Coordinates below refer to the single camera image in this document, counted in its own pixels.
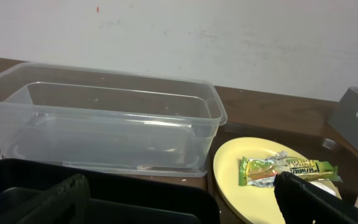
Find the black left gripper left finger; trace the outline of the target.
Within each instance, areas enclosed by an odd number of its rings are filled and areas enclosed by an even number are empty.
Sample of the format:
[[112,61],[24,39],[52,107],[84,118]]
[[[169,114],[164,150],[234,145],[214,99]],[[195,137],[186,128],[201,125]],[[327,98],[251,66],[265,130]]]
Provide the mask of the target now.
[[90,202],[88,180],[73,175],[0,214],[3,223],[83,223]]

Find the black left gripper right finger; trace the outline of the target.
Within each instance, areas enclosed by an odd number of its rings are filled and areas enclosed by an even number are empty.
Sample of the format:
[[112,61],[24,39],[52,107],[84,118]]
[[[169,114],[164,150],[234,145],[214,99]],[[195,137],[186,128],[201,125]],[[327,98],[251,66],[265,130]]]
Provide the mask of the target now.
[[275,176],[274,194],[286,223],[358,224],[358,208],[290,172]]

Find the yellow plate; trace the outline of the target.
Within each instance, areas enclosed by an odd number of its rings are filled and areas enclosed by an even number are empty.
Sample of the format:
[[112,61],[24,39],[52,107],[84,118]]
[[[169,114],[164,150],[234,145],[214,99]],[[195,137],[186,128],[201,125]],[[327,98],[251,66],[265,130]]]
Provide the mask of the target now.
[[243,157],[266,159],[280,151],[313,159],[290,147],[262,138],[243,137],[225,142],[216,151],[213,170],[219,192],[229,208],[246,223],[284,223],[272,187],[240,186],[239,166]]

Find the green snack wrapper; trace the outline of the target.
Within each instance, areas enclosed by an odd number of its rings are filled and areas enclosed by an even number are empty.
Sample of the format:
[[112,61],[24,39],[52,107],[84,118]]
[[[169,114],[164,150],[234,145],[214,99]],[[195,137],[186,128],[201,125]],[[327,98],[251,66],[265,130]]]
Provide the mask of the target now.
[[275,177],[289,172],[307,181],[340,181],[338,167],[328,161],[318,161],[289,156],[280,151],[266,159],[243,157],[239,165],[239,185],[254,187],[273,187]]

